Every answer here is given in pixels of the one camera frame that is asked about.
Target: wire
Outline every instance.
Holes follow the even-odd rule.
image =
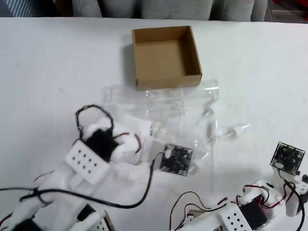
[[[206,209],[211,209],[211,208],[206,207],[206,206],[203,204],[203,202],[202,202],[200,196],[199,196],[196,192],[194,192],[194,191],[187,191],[187,192],[184,192],[184,193],[182,193],[182,194],[179,196],[179,198],[176,200],[176,202],[174,203],[174,205],[173,205],[173,207],[172,207],[172,209],[171,209],[170,216],[169,216],[169,230],[171,230],[171,226],[172,226],[172,213],[173,213],[173,210],[174,210],[175,206],[176,206],[177,203],[179,202],[180,198],[181,198],[183,195],[188,194],[188,193],[193,193],[193,194],[195,194],[195,195],[198,197],[200,203],[202,204],[202,206],[203,206],[204,208],[206,208]]]
[[[243,186],[243,192],[245,192],[245,188],[260,188],[260,189],[263,189],[263,190],[265,190],[266,192],[267,192],[267,194],[268,194],[268,196],[267,196],[267,198],[266,198],[266,200],[265,201],[262,201],[262,204],[265,204],[268,200],[269,200],[269,196],[270,196],[270,191],[267,189],[267,188],[265,188],[264,186],[258,186],[258,185],[250,185],[250,184],[247,184],[247,185],[244,185]]]
[[[118,134],[117,136],[114,136],[113,139],[115,140],[115,139],[117,139],[121,136],[124,136],[124,135],[129,135],[129,132],[122,132],[122,133]],[[135,154],[136,154],[141,150],[142,143],[141,143],[140,137],[137,134],[134,134],[134,136],[135,136],[135,138],[137,139],[137,142],[138,142],[138,149],[135,152]]]
[[[300,231],[300,230],[302,229],[303,224],[304,224],[304,221],[305,221],[305,207],[304,207],[304,203],[303,203],[303,201],[302,201],[302,198],[300,197],[300,195],[299,195],[298,192],[296,191],[295,186],[293,187],[293,186],[291,185],[291,182],[288,182],[285,178],[283,178],[283,177],[281,176],[281,174],[280,174],[280,169],[277,169],[277,170],[278,170],[278,174],[279,174],[280,178],[283,179],[284,183],[285,183],[285,184],[291,189],[291,191],[298,197],[299,206],[300,206],[300,208],[301,208],[301,210],[302,210],[302,219],[301,219],[300,224],[299,224],[299,226],[298,226],[298,228],[297,228],[296,231]]]
[[[38,197],[44,203],[44,201],[41,199],[40,196],[42,194],[45,194],[45,193],[51,193],[51,192],[54,193],[55,192],[55,193],[68,194],[68,195],[79,197],[79,198],[82,198],[82,199],[85,199],[85,200],[88,200],[88,201],[92,201],[92,202],[95,202],[95,203],[98,203],[98,204],[101,204],[101,205],[107,205],[107,206],[110,206],[110,207],[123,208],[123,209],[136,208],[136,207],[138,207],[139,205],[141,205],[144,202],[145,198],[148,195],[148,192],[150,190],[150,186],[151,186],[151,183],[152,183],[152,177],[153,177],[155,160],[156,160],[156,158],[157,158],[157,156],[159,154],[161,154],[161,153],[158,153],[156,155],[156,157],[154,158],[154,160],[152,161],[152,163],[151,163],[149,181],[148,181],[148,185],[146,187],[146,190],[145,190],[145,193],[144,193],[143,197],[141,198],[141,200],[139,200],[138,202],[136,202],[136,203],[134,203],[132,205],[120,205],[120,204],[112,203],[112,202],[109,202],[109,201],[101,200],[101,199],[98,199],[98,198],[93,198],[93,197],[90,197],[90,196],[79,194],[77,192],[71,192],[71,191],[62,190],[62,189],[38,190],[38,188],[19,188],[19,187],[14,187],[14,188],[2,188],[2,189],[0,189],[0,191],[8,191],[8,190],[28,190],[28,191],[33,191],[31,194],[25,195],[25,196],[21,197],[19,199],[20,202],[22,202],[23,200],[29,199],[29,198]]]
[[[112,118],[110,113],[107,112],[105,109],[103,109],[102,107],[100,107],[98,105],[90,104],[90,105],[83,106],[82,108],[80,108],[78,111],[75,112],[76,126],[77,126],[77,129],[79,131],[80,139],[82,139],[82,137],[83,137],[83,126],[79,122],[79,115],[80,115],[81,112],[83,112],[83,111],[85,111],[89,108],[97,108],[97,109],[101,110],[110,119],[111,126],[106,132],[108,132],[112,136],[112,131],[114,130],[115,124],[114,124],[114,119]]]
[[[199,208],[199,209],[200,209],[201,211],[203,211],[203,212],[214,212],[214,211],[216,211],[216,210],[219,210],[219,209],[225,207],[225,206],[227,205],[227,203],[225,203],[225,204],[222,205],[221,207],[218,207],[218,208],[215,208],[215,209],[211,209],[211,210],[202,209],[201,207],[199,207],[198,205],[193,204],[193,203],[187,204],[187,205],[185,206],[185,208],[184,208],[184,217],[185,217],[185,218],[184,218],[184,220],[181,222],[181,224],[180,224],[178,227],[175,228],[174,231],[180,229],[180,228],[186,223],[187,217],[188,217],[188,213],[187,213],[186,209],[187,209],[187,207],[190,206],[190,205],[196,206],[197,208]]]
[[[13,215],[13,213],[10,213],[10,214],[6,215],[6,216],[0,221],[0,228],[1,228],[1,225],[2,225],[7,219],[9,219],[12,215]]]
[[[54,170],[53,171],[50,171],[50,172],[47,172],[47,173],[44,173],[44,174],[41,174],[41,175],[39,175],[38,177],[36,177],[35,178],[35,180],[33,181],[33,183],[35,183],[38,179],[40,179],[41,177],[44,177],[44,176],[46,176],[46,175],[49,175],[49,174],[51,174],[51,173],[53,173],[54,172]]]

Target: white bracket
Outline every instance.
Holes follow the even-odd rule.
[[[110,169],[107,162],[79,140],[64,159],[73,170],[92,185],[96,185]]]

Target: brown cardboard box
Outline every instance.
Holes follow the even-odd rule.
[[[137,88],[196,86],[202,71],[190,26],[132,31]]]

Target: white tabletop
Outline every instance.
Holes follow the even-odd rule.
[[[251,123],[237,141],[217,144],[218,194],[235,195],[243,184],[270,173],[278,141],[308,150],[305,24],[2,18],[0,186],[30,186],[37,175],[55,168],[77,137],[74,112],[102,103],[104,86],[133,81],[131,29],[177,25],[192,25],[203,79],[220,83],[219,126]],[[301,170],[308,173],[308,157]],[[112,190],[99,196],[125,203],[136,188]],[[147,204],[134,209],[136,216],[107,210],[116,230],[167,230],[176,196],[151,190]],[[13,210],[21,195],[0,193],[0,217]],[[178,210],[180,218],[183,211]],[[300,216],[288,218],[277,230],[296,230],[299,221]]]

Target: clear plastic bag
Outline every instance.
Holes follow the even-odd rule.
[[[182,185],[192,190],[211,188],[213,158],[209,151],[206,127],[213,114],[209,106],[219,97],[216,80],[204,81],[198,87],[162,90],[138,91],[124,86],[111,86],[105,88],[103,95],[103,103],[108,110],[115,107],[121,113],[152,121],[153,136],[162,144],[172,143],[193,150],[188,175],[177,177],[158,171],[155,178],[160,178],[160,184],[165,181],[165,186],[174,186],[178,192]],[[163,151],[164,145],[160,150],[152,150],[151,155]]]

